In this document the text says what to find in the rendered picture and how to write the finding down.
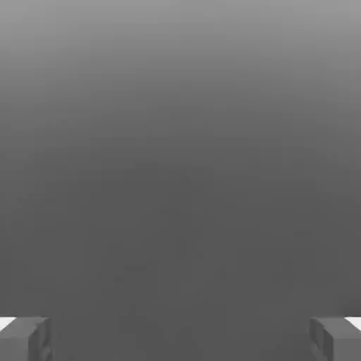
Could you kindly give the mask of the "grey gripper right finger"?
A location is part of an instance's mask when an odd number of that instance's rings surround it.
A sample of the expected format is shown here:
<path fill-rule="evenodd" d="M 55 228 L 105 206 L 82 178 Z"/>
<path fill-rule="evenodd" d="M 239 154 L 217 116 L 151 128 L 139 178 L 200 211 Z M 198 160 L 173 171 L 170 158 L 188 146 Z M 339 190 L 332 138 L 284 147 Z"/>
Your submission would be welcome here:
<path fill-rule="evenodd" d="M 313 317 L 309 336 L 315 361 L 361 361 L 361 317 Z"/>

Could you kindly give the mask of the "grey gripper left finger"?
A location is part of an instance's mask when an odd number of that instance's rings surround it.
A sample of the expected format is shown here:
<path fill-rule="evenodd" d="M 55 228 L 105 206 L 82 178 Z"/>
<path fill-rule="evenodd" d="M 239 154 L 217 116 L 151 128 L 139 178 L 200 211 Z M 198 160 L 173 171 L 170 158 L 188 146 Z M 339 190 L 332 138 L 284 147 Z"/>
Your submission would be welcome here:
<path fill-rule="evenodd" d="M 0 316 L 0 361 L 53 361 L 49 317 Z"/>

